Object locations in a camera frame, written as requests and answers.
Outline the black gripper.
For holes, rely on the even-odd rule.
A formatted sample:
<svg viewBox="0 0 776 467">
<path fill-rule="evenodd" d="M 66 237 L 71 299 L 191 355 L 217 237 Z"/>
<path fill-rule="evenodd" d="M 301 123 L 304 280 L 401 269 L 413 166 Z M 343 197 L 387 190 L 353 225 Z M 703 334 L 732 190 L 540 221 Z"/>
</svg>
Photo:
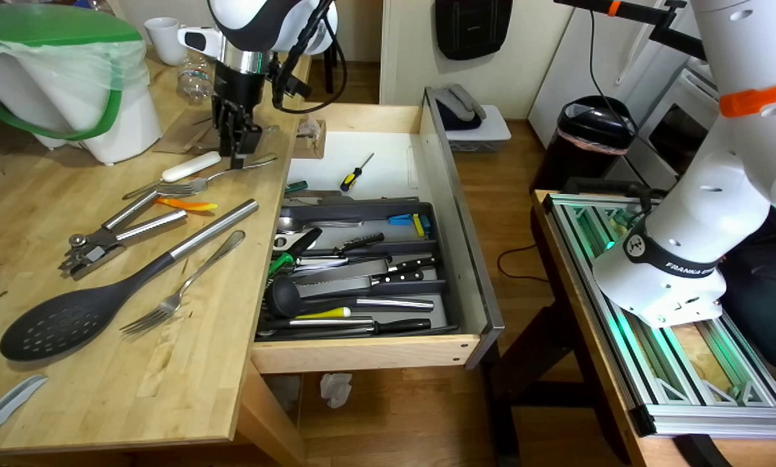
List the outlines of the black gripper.
<svg viewBox="0 0 776 467">
<path fill-rule="evenodd" d="M 235 51 L 216 64 L 213 123 L 221 132 L 221 155 L 243 169 L 262 140 L 262 128 L 248 125 L 252 110 L 262 102 L 265 51 Z"/>
</svg>

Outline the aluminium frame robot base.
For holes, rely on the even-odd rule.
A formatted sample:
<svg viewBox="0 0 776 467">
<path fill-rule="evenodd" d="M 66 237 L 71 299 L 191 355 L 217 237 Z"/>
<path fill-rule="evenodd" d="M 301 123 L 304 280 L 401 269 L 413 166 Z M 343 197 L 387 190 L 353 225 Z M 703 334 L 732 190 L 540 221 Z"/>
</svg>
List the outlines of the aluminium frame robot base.
<svg viewBox="0 0 776 467">
<path fill-rule="evenodd" d="M 728 317 L 649 328 L 600 294 L 591 263 L 641 216 L 631 197 L 541 197 L 549 237 L 641 433 L 776 438 L 776 376 Z"/>
</svg>

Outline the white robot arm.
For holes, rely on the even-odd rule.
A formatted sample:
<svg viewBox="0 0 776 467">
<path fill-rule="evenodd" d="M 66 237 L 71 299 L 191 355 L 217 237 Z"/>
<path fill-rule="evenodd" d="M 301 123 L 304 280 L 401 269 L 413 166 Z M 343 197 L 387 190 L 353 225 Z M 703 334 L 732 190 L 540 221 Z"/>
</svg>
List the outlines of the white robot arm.
<svg viewBox="0 0 776 467">
<path fill-rule="evenodd" d="M 776 211 L 776 0 L 690 0 L 718 116 L 690 169 L 591 280 L 652 328 L 713 319 L 718 260 Z"/>
</svg>

